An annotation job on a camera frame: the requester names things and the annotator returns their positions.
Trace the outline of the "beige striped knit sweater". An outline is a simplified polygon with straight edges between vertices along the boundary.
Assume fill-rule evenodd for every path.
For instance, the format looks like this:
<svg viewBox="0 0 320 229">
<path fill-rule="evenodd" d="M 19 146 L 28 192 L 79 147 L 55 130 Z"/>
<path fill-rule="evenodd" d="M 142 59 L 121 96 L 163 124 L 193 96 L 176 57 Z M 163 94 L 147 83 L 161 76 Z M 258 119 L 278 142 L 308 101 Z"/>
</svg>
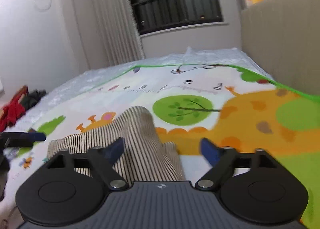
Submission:
<svg viewBox="0 0 320 229">
<path fill-rule="evenodd" d="M 160 142 L 152 115 L 142 106 L 127 109 L 110 124 L 52 140 L 48 145 L 47 158 L 51 159 L 60 150 L 85 153 L 93 147 L 108 147 L 118 138 L 124 139 L 124 152 L 113 169 L 128 184 L 185 179 L 176 145 Z"/>
</svg>

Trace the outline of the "red clothes pile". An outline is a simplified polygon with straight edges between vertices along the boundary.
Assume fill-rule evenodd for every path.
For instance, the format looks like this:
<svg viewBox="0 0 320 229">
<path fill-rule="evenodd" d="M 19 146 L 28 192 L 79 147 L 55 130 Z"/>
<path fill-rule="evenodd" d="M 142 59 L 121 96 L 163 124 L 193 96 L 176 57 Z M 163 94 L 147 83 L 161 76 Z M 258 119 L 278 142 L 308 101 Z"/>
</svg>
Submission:
<svg viewBox="0 0 320 229">
<path fill-rule="evenodd" d="M 21 100 L 27 95 L 28 86 L 22 86 L 12 99 L 1 108 L 0 129 L 3 132 L 7 127 L 12 127 L 17 120 L 25 115 L 25 108 L 21 105 Z"/>
</svg>

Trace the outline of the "dark clothes pile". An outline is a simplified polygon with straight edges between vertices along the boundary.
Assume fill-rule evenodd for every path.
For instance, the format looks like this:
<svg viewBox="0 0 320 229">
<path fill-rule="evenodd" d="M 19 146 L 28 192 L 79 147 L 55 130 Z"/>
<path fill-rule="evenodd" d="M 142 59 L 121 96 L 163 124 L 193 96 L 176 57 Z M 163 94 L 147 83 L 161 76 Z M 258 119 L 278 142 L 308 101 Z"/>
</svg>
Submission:
<svg viewBox="0 0 320 229">
<path fill-rule="evenodd" d="M 46 90 L 34 90 L 28 93 L 20 102 L 27 111 L 36 106 L 41 99 L 47 94 Z"/>
</svg>

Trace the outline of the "colourful cartoon animal play mat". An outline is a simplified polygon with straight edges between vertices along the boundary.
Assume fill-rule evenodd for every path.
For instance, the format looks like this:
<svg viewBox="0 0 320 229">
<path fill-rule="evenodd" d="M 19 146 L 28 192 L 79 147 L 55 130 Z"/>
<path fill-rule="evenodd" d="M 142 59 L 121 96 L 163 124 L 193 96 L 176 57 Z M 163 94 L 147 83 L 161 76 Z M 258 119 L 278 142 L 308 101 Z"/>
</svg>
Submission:
<svg viewBox="0 0 320 229">
<path fill-rule="evenodd" d="M 120 122 L 130 107 L 153 118 L 162 144 L 180 155 L 187 180 L 208 170 L 200 140 L 241 152 L 264 148 L 306 187 L 302 216 L 319 228 L 319 96 L 308 95 L 260 74 L 228 65 L 135 66 L 99 85 L 81 85 L 75 96 L 46 113 L 29 111 L 16 131 L 34 129 L 61 148 L 83 152 L 98 144 L 98 128 Z"/>
</svg>

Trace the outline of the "beige pleated curtain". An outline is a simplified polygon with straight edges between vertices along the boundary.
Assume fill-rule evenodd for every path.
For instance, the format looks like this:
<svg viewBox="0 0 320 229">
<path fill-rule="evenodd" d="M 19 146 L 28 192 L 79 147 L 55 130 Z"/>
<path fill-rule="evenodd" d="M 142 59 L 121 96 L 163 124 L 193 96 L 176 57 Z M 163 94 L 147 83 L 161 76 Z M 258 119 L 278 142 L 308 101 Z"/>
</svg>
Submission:
<svg viewBox="0 0 320 229">
<path fill-rule="evenodd" d="M 89 68 L 144 59 L 130 0 L 73 0 Z"/>
</svg>

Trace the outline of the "beige padded headboard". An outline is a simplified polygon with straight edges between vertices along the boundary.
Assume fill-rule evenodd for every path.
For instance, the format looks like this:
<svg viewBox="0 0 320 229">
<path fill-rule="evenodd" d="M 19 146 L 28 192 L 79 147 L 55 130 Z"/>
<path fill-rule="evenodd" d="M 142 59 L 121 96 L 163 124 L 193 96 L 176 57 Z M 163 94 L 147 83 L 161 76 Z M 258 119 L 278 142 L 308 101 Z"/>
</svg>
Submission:
<svg viewBox="0 0 320 229">
<path fill-rule="evenodd" d="M 319 0 L 264 0 L 241 13 L 242 50 L 274 80 L 319 95 Z"/>
</svg>

